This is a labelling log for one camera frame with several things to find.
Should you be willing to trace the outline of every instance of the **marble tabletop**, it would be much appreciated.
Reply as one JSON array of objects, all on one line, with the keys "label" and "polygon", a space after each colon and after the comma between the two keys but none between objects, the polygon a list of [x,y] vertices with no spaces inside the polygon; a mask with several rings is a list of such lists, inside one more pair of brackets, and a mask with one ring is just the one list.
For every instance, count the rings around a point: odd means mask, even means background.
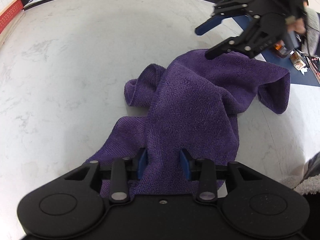
[{"label": "marble tabletop", "polygon": [[[242,30],[228,19],[203,36],[201,0],[54,0],[26,11],[0,49],[0,239],[24,235],[16,217],[31,190],[81,165],[129,108],[124,84]],[[239,115],[237,160],[280,180],[320,150],[320,88],[291,85],[277,115],[255,99]]]}]

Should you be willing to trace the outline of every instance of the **gray fleece sleeve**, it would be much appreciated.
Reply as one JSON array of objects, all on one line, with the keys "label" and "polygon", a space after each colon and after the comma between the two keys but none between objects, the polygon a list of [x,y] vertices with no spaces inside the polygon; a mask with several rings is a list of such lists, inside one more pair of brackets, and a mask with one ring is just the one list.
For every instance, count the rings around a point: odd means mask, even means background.
[{"label": "gray fleece sleeve", "polygon": [[[311,8],[306,8],[306,12],[308,21],[307,36],[310,55],[320,56],[320,15]],[[308,53],[306,41],[302,44],[301,49],[304,53]]]}]

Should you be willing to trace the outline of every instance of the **white table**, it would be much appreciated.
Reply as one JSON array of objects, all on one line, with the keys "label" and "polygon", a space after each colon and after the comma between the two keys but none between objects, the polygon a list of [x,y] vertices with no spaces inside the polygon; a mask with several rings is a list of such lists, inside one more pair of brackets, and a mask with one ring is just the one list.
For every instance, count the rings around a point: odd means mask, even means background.
[{"label": "white table", "polygon": [[[82,164],[126,106],[124,84],[150,63],[238,35],[232,20],[204,36],[201,0],[55,0],[26,11],[0,49],[0,239],[24,232],[19,200]],[[239,115],[237,160],[280,180],[320,150],[320,88],[292,85],[287,111],[257,99]]]}]

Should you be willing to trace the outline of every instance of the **purple cloth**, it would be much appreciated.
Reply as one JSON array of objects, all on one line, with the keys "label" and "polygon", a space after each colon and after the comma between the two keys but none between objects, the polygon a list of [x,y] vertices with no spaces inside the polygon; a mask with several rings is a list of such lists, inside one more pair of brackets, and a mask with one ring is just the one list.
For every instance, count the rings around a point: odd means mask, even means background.
[{"label": "purple cloth", "polygon": [[[131,183],[131,194],[195,193],[197,182],[186,181],[179,164],[181,148],[194,158],[226,165],[236,158],[239,147],[237,114],[257,94],[273,112],[286,110],[287,69],[239,53],[207,60],[204,52],[187,52],[167,69],[151,64],[138,79],[126,83],[127,104],[150,107],[148,116],[120,118],[88,161],[111,164],[114,158],[134,156],[146,147],[149,164],[142,180]],[[101,195],[108,194],[108,185],[104,181]]]}]

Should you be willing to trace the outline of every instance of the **screw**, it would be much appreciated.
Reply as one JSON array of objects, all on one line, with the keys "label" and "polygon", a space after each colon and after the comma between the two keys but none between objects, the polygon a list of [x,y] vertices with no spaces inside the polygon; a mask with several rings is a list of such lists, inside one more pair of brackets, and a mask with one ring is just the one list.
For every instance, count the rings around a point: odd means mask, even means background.
[{"label": "screw", "polygon": [[111,195],[111,198],[114,200],[124,200],[127,198],[127,194],[124,192],[115,192]]},{"label": "screw", "polygon": [[216,195],[212,192],[205,191],[205,192],[200,193],[199,197],[203,200],[212,200],[216,197]]}]

